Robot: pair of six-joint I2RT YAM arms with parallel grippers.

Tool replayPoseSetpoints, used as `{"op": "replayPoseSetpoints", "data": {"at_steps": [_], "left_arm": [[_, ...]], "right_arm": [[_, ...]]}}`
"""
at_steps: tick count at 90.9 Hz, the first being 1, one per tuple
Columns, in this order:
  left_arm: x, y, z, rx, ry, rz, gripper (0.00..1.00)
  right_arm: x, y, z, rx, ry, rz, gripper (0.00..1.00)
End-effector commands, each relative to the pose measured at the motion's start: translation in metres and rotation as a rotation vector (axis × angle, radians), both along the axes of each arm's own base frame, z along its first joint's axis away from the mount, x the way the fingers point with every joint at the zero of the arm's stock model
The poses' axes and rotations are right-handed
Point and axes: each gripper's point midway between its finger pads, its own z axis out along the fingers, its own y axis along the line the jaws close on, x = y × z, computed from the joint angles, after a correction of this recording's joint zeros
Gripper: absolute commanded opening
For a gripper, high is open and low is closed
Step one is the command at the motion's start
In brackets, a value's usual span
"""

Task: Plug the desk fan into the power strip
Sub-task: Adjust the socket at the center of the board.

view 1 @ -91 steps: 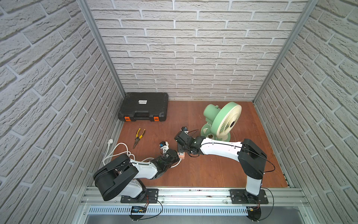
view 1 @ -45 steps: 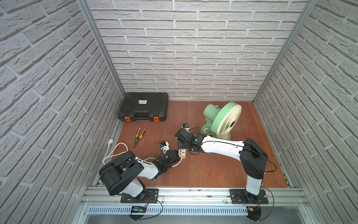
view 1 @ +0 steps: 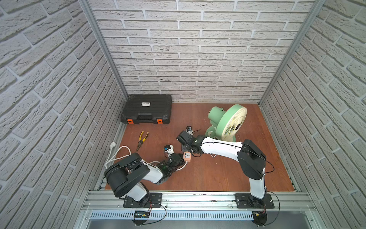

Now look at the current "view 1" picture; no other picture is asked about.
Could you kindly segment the pink power strip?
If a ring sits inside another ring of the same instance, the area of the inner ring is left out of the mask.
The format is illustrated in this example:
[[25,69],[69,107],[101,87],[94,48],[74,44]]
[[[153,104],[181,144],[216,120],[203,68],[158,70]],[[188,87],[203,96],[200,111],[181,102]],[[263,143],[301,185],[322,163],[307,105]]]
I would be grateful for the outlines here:
[[186,163],[189,163],[191,161],[192,154],[190,152],[184,152],[183,159]]

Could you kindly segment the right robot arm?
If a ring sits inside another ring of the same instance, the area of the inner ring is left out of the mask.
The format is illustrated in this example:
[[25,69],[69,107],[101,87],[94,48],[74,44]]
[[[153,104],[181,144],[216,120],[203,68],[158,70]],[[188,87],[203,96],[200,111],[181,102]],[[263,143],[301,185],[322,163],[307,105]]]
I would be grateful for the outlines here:
[[237,161],[243,173],[249,178],[250,195],[258,200],[265,197],[265,170],[268,161],[253,141],[246,139],[244,142],[227,142],[205,135],[195,137],[185,131],[176,139],[190,153],[215,154]]

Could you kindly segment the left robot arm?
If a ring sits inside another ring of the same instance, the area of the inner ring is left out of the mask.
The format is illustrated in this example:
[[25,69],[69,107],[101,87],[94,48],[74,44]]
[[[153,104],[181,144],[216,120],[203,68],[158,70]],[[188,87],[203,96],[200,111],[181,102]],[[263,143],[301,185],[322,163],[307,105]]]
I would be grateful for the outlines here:
[[143,160],[138,153],[133,153],[109,166],[104,177],[115,197],[124,197],[125,200],[133,200],[140,206],[145,206],[150,202],[151,193],[142,180],[163,184],[186,164],[183,154],[172,153],[166,161],[155,166]]

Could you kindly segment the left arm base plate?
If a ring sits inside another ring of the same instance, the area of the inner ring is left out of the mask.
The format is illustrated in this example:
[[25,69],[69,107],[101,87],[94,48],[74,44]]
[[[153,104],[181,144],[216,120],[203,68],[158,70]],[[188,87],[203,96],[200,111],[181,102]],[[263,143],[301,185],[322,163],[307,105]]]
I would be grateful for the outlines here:
[[124,198],[124,208],[160,208],[162,203],[162,193],[148,193],[140,201],[134,200],[132,197]]

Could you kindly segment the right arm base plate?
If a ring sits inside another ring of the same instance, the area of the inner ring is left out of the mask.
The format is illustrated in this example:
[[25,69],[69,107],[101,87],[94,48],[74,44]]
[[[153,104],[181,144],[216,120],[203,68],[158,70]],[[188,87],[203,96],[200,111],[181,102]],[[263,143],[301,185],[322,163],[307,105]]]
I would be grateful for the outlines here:
[[263,199],[258,199],[252,196],[250,193],[235,193],[235,202],[238,209],[274,209],[270,194],[265,194]]

